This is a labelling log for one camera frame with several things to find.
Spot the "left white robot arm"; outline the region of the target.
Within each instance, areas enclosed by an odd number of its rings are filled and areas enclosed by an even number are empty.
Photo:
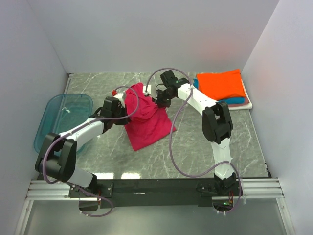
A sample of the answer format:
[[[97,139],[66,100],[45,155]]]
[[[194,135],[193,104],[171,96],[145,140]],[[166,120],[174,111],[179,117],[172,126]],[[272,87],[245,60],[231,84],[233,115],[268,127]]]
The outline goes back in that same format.
[[[97,176],[76,166],[77,151],[113,125],[126,125],[130,122],[125,99],[125,93],[108,96],[103,106],[82,124],[63,133],[47,134],[35,170],[56,181],[80,186],[80,191],[87,197],[101,193]]]

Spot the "pink t-shirt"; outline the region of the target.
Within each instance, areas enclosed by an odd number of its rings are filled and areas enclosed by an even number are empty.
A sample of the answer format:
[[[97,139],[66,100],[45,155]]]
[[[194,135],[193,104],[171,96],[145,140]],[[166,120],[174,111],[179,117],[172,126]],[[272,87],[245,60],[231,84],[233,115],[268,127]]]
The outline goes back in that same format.
[[[170,134],[172,122],[165,108],[158,107],[142,92],[143,84],[137,83],[126,90],[127,113],[135,112],[125,125],[134,151],[147,147]]]

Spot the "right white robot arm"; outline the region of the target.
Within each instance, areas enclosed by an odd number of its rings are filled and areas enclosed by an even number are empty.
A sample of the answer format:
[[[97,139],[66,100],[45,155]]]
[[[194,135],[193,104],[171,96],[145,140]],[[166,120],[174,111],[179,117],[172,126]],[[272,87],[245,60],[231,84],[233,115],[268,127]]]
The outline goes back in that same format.
[[[174,168],[183,176],[192,179],[214,172],[215,191],[218,195],[228,195],[235,188],[241,189],[241,179],[238,170],[233,165],[230,154],[230,137],[233,123],[229,107],[224,101],[209,98],[194,87],[192,79],[181,70],[175,68],[161,68],[160,78],[165,90],[156,90],[155,94],[147,87],[144,94],[154,98],[154,102],[162,107],[169,107],[173,98],[183,101],[174,119],[177,119],[183,108],[189,104],[202,117],[202,132],[211,143],[215,164],[207,171],[198,175],[190,175],[181,171],[177,166],[173,151],[169,155]]]

